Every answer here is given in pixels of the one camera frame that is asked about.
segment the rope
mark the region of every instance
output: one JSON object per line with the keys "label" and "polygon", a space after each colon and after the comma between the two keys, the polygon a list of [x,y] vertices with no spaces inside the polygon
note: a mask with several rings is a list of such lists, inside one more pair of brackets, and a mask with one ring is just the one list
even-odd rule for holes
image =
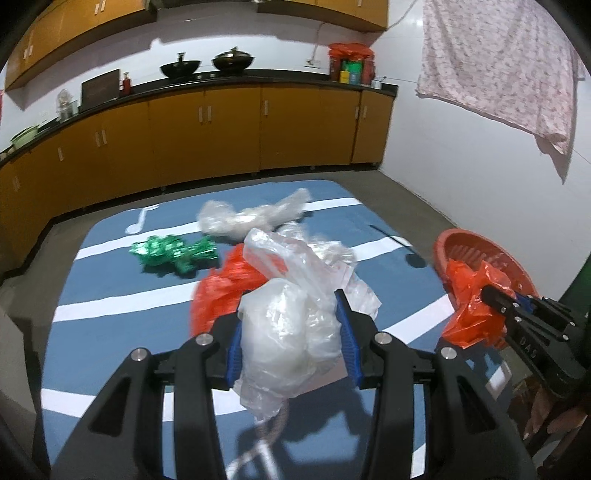
{"label": "rope", "polygon": [[244,452],[226,467],[226,476],[228,477],[228,480],[232,480],[240,468],[247,463],[252,462],[258,455],[261,455],[263,460],[267,479],[277,480],[279,474],[277,472],[277,467],[275,466],[271,446],[277,441],[285,429],[285,425],[287,425],[288,411],[288,402],[286,400],[275,418],[271,431],[268,430],[270,421],[262,421],[257,424],[255,431],[258,440],[255,446],[247,452]]}

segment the green bowl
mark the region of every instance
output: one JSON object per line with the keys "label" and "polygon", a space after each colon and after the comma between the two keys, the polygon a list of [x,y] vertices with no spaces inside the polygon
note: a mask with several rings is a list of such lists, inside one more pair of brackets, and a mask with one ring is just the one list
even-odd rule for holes
{"label": "green bowl", "polygon": [[12,146],[16,149],[24,147],[26,144],[28,144],[31,140],[33,140],[35,138],[38,130],[39,130],[39,125],[35,125],[34,127],[26,128],[22,132],[17,133],[10,140],[10,142],[12,143]]}

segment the green foil wrapper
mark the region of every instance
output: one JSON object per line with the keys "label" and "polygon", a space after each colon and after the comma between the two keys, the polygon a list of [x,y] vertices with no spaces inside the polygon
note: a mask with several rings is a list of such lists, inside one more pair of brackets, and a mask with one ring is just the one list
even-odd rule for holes
{"label": "green foil wrapper", "polygon": [[197,269],[197,263],[203,260],[217,259],[217,247],[208,236],[199,242],[186,245],[175,235],[150,236],[145,242],[136,242],[129,249],[145,267],[157,267],[173,264],[181,274]]}

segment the black countertop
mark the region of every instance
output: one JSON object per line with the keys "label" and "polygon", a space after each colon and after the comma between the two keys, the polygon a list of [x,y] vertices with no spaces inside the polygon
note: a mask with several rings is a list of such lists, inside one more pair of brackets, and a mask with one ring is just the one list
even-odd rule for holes
{"label": "black countertop", "polygon": [[149,98],[163,93],[180,92],[182,90],[200,89],[212,86],[224,85],[248,85],[257,83],[302,83],[307,85],[318,85],[323,87],[335,87],[345,90],[355,90],[361,92],[369,90],[371,92],[381,93],[393,98],[396,98],[398,93],[398,85],[384,83],[381,90],[376,90],[371,87],[363,85],[348,85],[345,83],[333,82],[329,79],[327,74],[312,73],[312,72],[298,72],[295,70],[245,70],[240,75],[222,75],[219,71],[202,72],[192,75],[192,77],[183,79],[181,81],[173,81],[170,79],[155,80],[153,82],[141,83],[132,87],[132,93],[128,96],[111,100],[109,102],[101,103],[98,106],[89,108],[66,120],[63,123],[54,123],[49,128],[40,131],[34,140],[25,146],[13,151],[7,157],[0,161],[0,168],[7,162],[12,161],[22,155],[23,153],[31,151],[36,145],[41,143],[44,139],[54,135],[60,130],[69,127],[71,124],[82,120],[88,116],[102,112],[109,108],[123,105],[127,102],[132,102],[142,98]]}

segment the kitchen cabinet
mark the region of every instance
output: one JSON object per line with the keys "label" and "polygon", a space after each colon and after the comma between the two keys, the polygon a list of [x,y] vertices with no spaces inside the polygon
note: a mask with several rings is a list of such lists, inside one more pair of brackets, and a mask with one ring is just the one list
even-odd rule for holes
{"label": "kitchen cabinet", "polygon": [[13,267],[23,263],[33,246],[27,238],[26,205],[23,200],[16,165],[7,163],[0,169],[0,222],[6,247],[2,254],[12,257],[8,263]]}
{"label": "kitchen cabinet", "polygon": [[145,9],[145,0],[96,0],[99,25]]}
{"label": "kitchen cabinet", "polygon": [[314,165],[345,165],[351,161],[359,117],[359,92],[335,88],[320,89],[316,151],[310,155]]}
{"label": "kitchen cabinet", "polygon": [[60,30],[60,44],[64,44],[99,24],[99,0],[68,0]]}
{"label": "kitchen cabinet", "polygon": [[33,24],[26,60],[27,68],[60,46],[60,31],[66,6],[67,4],[59,5]]}
{"label": "kitchen cabinet", "polygon": [[261,170],[315,165],[320,88],[269,85],[261,98]]}
{"label": "kitchen cabinet", "polygon": [[27,223],[35,240],[49,220],[69,207],[70,185],[63,171],[61,138],[57,134],[45,140],[15,163],[27,197]]}
{"label": "kitchen cabinet", "polygon": [[388,28],[388,0],[353,0],[357,4],[355,16],[380,27]]}
{"label": "kitchen cabinet", "polygon": [[150,0],[54,1],[12,52],[6,90],[26,85],[61,59],[101,38],[155,21],[156,10]]}
{"label": "kitchen cabinet", "polygon": [[359,122],[351,163],[381,163],[386,149],[394,99],[376,92],[361,93]]}
{"label": "kitchen cabinet", "polygon": [[206,90],[201,178],[259,171],[260,123],[259,86]]}
{"label": "kitchen cabinet", "polygon": [[204,131],[207,112],[204,92],[170,95],[148,102],[150,135],[154,142],[160,186],[202,179],[209,139]]}
{"label": "kitchen cabinet", "polygon": [[108,164],[115,196],[159,187],[148,102],[101,113],[100,127],[100,154]]}
{"label": "kitchen cabinet", "polygon": [[272,0],[257,5],[259,13],[292,15],[360,32],[388,26],[388,0]]}
{"label": "kitchen cabinet", "polygon": [[70,190],[69,210],[116,198],[100,115],[74,123],[60,136],[61,165]]}
{"label": "kitchen cabinet", "polygon": [[31,32],[27,31],[12,51],[6,64],[6,86],[13,84],[26,70],[27,57],[29,55],[29,38]]}

